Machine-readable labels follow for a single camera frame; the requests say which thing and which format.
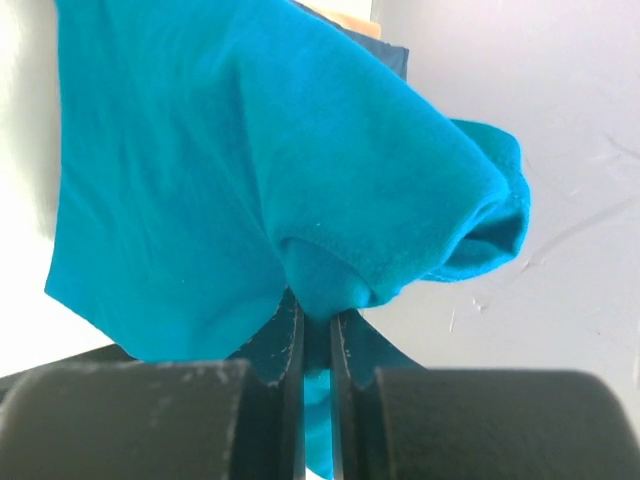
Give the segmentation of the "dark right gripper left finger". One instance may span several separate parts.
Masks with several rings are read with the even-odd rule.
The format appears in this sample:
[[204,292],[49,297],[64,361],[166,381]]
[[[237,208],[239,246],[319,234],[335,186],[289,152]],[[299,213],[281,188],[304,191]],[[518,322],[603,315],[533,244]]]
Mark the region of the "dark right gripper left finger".
[[225,361],[108,346],[1,381],[5,479],[301,479],[304,316],[285,293]]

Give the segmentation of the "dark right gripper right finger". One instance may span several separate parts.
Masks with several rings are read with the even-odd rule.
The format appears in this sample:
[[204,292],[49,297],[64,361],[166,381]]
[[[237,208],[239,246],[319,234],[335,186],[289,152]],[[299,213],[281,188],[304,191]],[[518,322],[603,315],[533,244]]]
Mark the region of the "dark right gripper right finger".
[[339,479],[635,479],[639,446],[596,377],[434,370],[359,313],[332,320]]

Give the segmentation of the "teal t-shirt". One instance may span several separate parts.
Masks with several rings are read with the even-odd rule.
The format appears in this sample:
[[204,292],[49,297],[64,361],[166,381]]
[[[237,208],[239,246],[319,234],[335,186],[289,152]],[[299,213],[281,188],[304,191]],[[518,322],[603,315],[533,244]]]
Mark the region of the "teal t-shirt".
[[144,361],[217,360],[291,290],[306,465],[334,475],[329,322],[513,260],[521,149],[289,1],[60,1],[45,291]]

